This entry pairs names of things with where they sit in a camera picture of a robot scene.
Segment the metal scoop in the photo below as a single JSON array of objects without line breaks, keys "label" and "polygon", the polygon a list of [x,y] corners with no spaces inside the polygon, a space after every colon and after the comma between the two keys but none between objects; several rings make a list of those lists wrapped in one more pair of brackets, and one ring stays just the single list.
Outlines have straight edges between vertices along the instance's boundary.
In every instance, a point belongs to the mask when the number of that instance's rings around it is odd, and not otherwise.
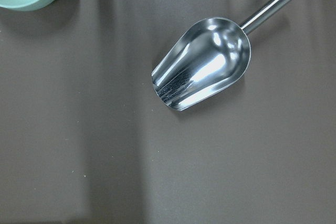
[{"label": "metal scoop", "polygon": [[270,0],[242,24],[224,17],[196,22],[152,71],[156,95],[183,111],[236,83],[251,59],[248,34],[290,1]]}]

